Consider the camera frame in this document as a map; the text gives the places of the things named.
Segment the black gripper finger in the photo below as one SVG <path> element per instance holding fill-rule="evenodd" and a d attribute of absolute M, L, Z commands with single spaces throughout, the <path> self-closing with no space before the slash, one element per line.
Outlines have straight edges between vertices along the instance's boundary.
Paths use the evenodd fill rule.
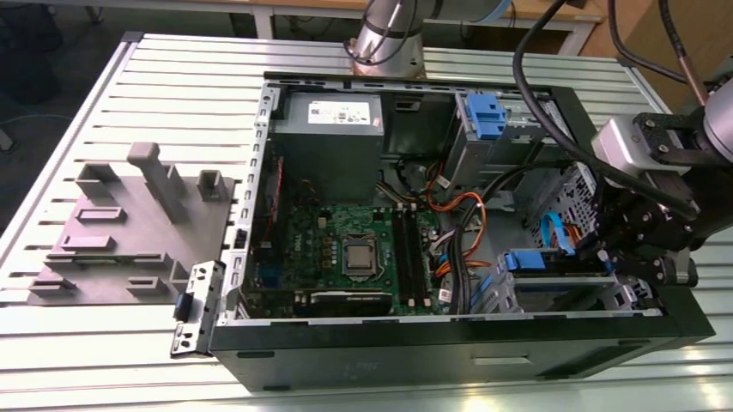
<path fill-rule="evenodd" d="M 575 248 L 575 254 L 582 260 L 590 260 L 600 250 L 616 251 L 620 248 L 620 234 L 616 229 L 620 193 L 602 192 L 594 201 L 595 217 L 591 231 L 582 237 Z"/>
<path fill-rule="evenodd" d="M 648 261 L 618 255 L 615 273 L 662 287 L 696 285 L 696 264 L 688 255 L 664 255 Z"/>

